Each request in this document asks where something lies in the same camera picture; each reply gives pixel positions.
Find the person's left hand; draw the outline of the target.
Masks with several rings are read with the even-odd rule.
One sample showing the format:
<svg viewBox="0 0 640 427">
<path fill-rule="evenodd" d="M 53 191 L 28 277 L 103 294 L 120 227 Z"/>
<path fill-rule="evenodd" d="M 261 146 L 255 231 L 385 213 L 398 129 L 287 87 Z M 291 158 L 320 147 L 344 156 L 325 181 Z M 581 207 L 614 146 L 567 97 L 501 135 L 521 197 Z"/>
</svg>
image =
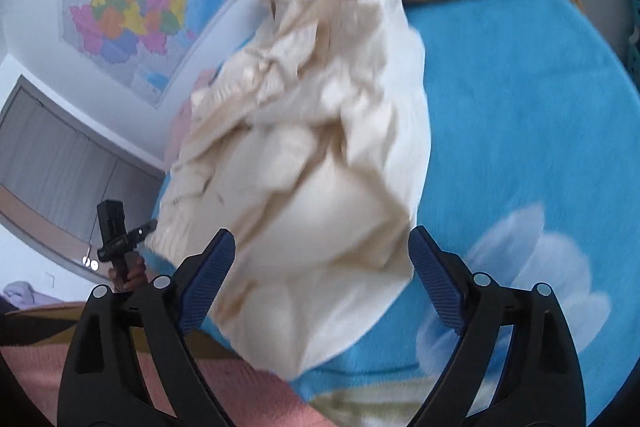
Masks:
<svg viewBox="0 0 640 427">
<path fill-rule="evenodd" d="M 108 277 L 110 278 L 116 293 L 135 291 L 137 288 L 149 284 L 145 260 L 140 254 L 130 256 L 127 261 L 127 265 L 128 275 L 126 279 L 123 279 L 114 268 L 108 270 Z"/>
</svg>

